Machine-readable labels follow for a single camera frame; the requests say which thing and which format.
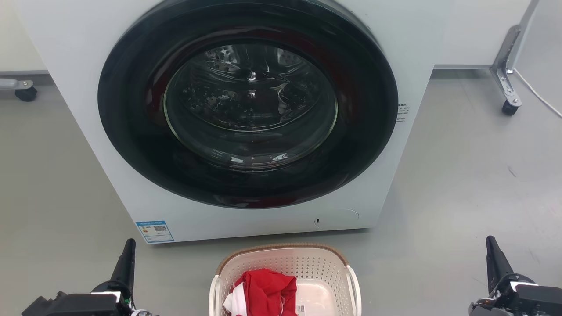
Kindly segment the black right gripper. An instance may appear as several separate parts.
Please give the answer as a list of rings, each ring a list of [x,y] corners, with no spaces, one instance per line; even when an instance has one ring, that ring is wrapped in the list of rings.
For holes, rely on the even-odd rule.
[[[489,296],[472,302],[469,316],[562,316],[562,288],[514,273],[494,236],[486,237],[486,274]]]

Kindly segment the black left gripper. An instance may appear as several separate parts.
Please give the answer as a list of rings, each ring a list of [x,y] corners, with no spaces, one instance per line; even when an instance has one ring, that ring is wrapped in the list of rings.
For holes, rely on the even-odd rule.
[[[57,298],[53,316],[132,316],[135,248],[135,239],[128,239],[110,281],[99,284],[89,294]]]

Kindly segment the white perforated laundry basket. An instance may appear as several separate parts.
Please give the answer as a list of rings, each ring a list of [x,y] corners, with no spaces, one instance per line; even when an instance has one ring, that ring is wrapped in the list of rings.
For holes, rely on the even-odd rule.
[[[239,250],[219,264],[209,288],[209,316],[230,316],[223,301],[244,272],[269,269],[297,278],[296,304],[306,316],[362,316],[359,280],[343,254],[321,244],[263,245]]]

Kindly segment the blue energy label sticker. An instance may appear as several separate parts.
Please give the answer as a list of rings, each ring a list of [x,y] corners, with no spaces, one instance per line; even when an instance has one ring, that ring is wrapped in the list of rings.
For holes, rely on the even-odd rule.
[[[135,222],[147,244],[174,242],[174,238],[165,221]]]

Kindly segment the white garment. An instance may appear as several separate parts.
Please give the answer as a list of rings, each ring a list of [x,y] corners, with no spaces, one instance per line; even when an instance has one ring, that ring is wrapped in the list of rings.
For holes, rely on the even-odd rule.
[[[223,301],[223,308],[225,308],[231,316],[248,316],[244,282],[235,286],[233,291],[226,296]]]

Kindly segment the red garment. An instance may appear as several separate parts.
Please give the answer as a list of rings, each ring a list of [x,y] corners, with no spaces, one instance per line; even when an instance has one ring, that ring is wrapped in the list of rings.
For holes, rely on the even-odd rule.
[[[259,269],[244,272],[233,288],[242,282],[248,316],[297,316],[295,276]]]

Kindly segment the black round washer door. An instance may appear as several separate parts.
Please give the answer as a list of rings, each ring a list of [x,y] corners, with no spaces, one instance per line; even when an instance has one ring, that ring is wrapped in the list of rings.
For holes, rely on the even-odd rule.
[[[98,108],[117,152],[163,189],[279,208],[371,166],[399,92],[376,39],[333,0],[163,0],[111,50]]]

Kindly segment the white front-load washing machine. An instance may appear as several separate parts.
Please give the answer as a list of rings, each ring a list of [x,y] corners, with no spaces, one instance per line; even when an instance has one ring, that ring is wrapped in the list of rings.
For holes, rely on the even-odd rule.
[[[175,242],[321,231],[318,214],[350,209],[355,229],[376,225],[413,126],[457,0],[333,0],[364,24],[394,73],[395,128],[381,155],[357,178],[319,198],[279,208],[223,208],[151,182],[117,152],[101,122],[98,87],[121,36],[163,0],[12,0],[133,222],[165,221]]]

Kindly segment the white partition panel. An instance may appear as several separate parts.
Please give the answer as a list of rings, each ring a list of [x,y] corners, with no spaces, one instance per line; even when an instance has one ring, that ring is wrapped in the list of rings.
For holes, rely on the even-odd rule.
[[[434,69],[489,68],[512,26],[525,33],[539,0],[456,0]]]
[[[48,74],[10,0],[0,0],[0,75]]]

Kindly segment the tall grey metal frame leg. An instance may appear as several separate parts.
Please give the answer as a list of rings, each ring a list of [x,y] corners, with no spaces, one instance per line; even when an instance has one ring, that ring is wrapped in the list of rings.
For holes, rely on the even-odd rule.
[[[520,22],[508,30],[494,63],[490,66],[490,73],[502,89],[505,100],[509,100],[514,106],[521,106],[522,102],[508,76],[515,72],[516,62],[539,2],[540,0],[530,0]]]

